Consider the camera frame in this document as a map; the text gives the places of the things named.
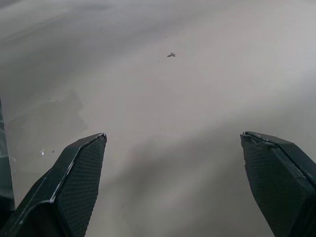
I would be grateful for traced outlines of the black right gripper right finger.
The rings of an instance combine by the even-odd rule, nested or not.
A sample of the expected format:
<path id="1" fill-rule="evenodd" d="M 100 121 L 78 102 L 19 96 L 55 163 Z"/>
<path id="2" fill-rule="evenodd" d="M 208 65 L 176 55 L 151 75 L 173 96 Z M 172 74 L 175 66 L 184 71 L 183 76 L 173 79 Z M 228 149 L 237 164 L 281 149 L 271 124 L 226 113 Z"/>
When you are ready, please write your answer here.
<path id="1" fill-rule="evenodd" d="M 252 195 L 276 237 L 316 235 L 316 164 L 296 144 L 246 131 L 240 136 Z"/>

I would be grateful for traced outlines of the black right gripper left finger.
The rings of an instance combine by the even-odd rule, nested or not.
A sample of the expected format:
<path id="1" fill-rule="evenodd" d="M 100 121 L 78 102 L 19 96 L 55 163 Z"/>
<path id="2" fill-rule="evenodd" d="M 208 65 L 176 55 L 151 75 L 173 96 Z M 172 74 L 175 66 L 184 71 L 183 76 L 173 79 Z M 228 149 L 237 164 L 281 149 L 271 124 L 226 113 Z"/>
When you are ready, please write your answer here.
<path id="1" fill-rule="evenodd" d="M 98 196 L 107 136 L 68 145 L 1 225 L 2 237 L 83 237 Z"/>

